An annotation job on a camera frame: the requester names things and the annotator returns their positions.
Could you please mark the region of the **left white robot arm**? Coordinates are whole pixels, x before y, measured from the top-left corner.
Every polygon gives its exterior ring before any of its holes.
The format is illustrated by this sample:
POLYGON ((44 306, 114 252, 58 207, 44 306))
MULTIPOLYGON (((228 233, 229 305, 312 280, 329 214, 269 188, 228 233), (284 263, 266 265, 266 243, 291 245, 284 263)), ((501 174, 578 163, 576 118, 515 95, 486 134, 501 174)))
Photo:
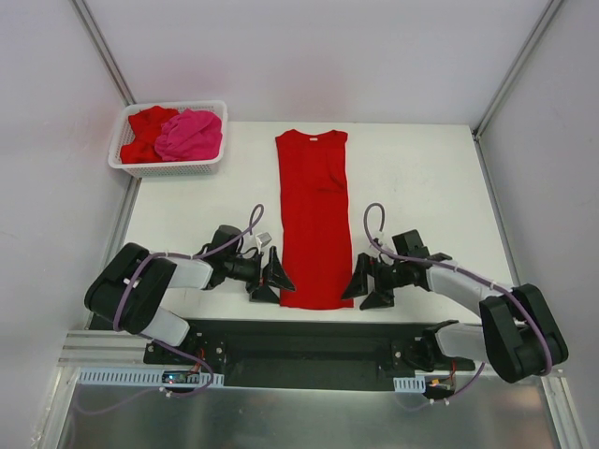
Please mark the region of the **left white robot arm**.
POLYGON ((166 344, 166 353, 180 364, 197 356, 198 342, 188 321, 161 307, 168 289, 212 290, 227 279, 244 282, 254 302, 278 303, 277 289, 294 292, 296 287, 286 274, 277 254, 269 249, 267 264, 262 263, 262 247, 270 235, 256 237, 256 246, 244 255, 242 231, 220 225, 212 241, 194 259, 160 255, 137 243, 127 243, 88 288, 85 307, 132 335, 142 335, 166 344))

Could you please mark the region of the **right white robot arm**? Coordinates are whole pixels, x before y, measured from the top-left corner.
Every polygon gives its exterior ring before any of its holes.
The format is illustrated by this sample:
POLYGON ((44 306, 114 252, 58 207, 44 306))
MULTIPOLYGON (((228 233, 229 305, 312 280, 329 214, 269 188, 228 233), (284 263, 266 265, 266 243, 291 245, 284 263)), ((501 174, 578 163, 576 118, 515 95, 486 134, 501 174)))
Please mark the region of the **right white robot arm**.
POLYGON ((407 365, 432 372, 456 358, 471 360, 490 365, 513 384, 547 375, 567 360, 567 343, 538 287, 502 286, 461 268, 444 253, 430 253, 417 230, 392 241, 394 252, 374 239, 379 256, 358 256, 343 298, 361 297, 363 310, 389 308, 397 289, 414 286, 447 297, 480 319, 477 325, 446 320, 425 328, 402 352, 407 365))

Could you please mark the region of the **white plastic basket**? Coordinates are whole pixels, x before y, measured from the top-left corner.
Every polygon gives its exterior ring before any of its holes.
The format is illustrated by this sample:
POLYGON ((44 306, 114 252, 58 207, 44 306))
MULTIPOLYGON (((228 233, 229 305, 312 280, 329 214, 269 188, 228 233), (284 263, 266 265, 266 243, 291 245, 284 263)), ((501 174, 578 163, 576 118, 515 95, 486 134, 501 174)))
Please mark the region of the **white plastic basket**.
POLYGON ((109 165, 112 168, 121 169, 135 178, 213 174, 217 171, 220 160, 224 155, 227 121, 227 106, 221 100, 141 103, 128 106, 121 112, 116 122, 109 148, 109 165), (125 145, 131 144, 136 137, 129 118, 155 106, 163 109, 176 109, 180 113, 186 110, 208 111, 218 117, 221 120, 220 131, 222 138, 217 154, 213 158, 199 161, 125 163, 122 158, 122 148, 125 145))

